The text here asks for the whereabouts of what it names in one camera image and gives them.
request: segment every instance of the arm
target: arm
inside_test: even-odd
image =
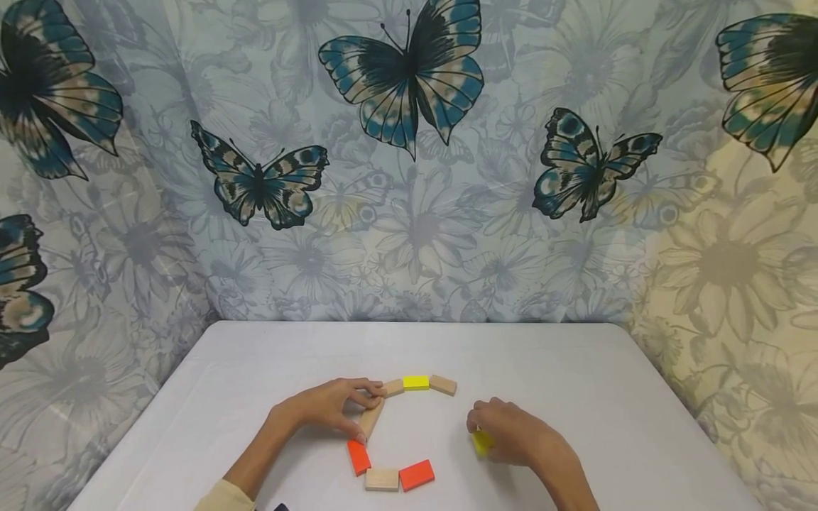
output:
[[[255,500],[284,445],[307,424],[338,429],[351,438],[366,443],[361,427],[344,417],[341,410],[347,400],[355,401],[367,409],[375,408],[386,394],[382,387],[381,382],[366,378],[339,378],[305,390],[273,406],[255,438],[227,470],[223,480],[244,494],[240,496],[246,496],[249,501]],[[369,397],[359,392],[360,389],[365,389]],[[212,496],[211,494],[202,499],[197,511],[209,509],[205,501]]]
[[[600,511],[577,453],[551,426],[511,402],[477,401],[466,420],[469,433],[482,429],[494,440],[488,457],[529,467],[559,511]]]

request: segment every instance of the yellow block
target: yellow block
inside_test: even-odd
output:
[[[429,390],[429,376],[404,376],[403,388],[406,390]]]
[[[488,450],[494,447],[494,439],[488,436],[484,431],[475,431],[471,433],[471,441],[474,442],[474,450],[481,458],[488,454]]]

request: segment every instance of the tabletop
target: tabletop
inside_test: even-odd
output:
[[[474,401],[513,400],[560,431],[605,511],[760,509],[628,334],[614,325],[296,323],[212,325],[70,507],[192,509],[257,432],[270,407],[338,376],[384,381],[439,374],[454,397],[386,401],[368,445],[373,466],[430,459],[436,480],[364,491],[343,438],[296,435],[258,509],[547,509],[525,468],[477,458],[465,430]]]

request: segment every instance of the patterned curtain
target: patterned curtain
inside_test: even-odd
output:
[[[0,12],[4,509],[65,509],[223,317],[612,322],[818,510],[812,0]]]

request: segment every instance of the wooden block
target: wooden block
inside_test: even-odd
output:
[[[403,388],[406,390],[429,390],[429,376],[404,376]]]
[[[372,410],[364,410],[361,418],[358,420],[358,425],[363,429],[363,434],[366,435],[367,440],[372,437],[372,431],[375,430],[375,423],[378,422],[380,411],[384,409],[384,403],[386,403],[386,400],[381,399],[378,406]]]
[[[384,383],[384,388],[386,389],[386,397],[397,396],[398,394],[403,394],[403,380],[402,379],[394,379],[391,382]]]
[[[437,376],[436,374],[432,374],[432,377],[429,378],[429,386],[449,396],[454,396],[455,392],[457,392],[457,382],[445,379],[443,376]]]
[[[366,447],[361,442],[350,440],[347,442],[347,448],[349,449],[349,458],[353,461],[355,477],[360,476],[368,468],[372,467],[369,455],[366,453]]]
[[[396,468],[370,468],[363,487],[367,491],[398,491],[401,487]]]
[[[488,454],[488,450],[494,447],[494,439],[488,436],[484,431],[475,431],[471,433],[471,441],[474,443],[474,450],[477,455],[484,458]]]
[[[418,486],[423,486],[427,482],[434,481],[434,471],[428,459],[401,470],[400,476],[404,491],[409,491]]]

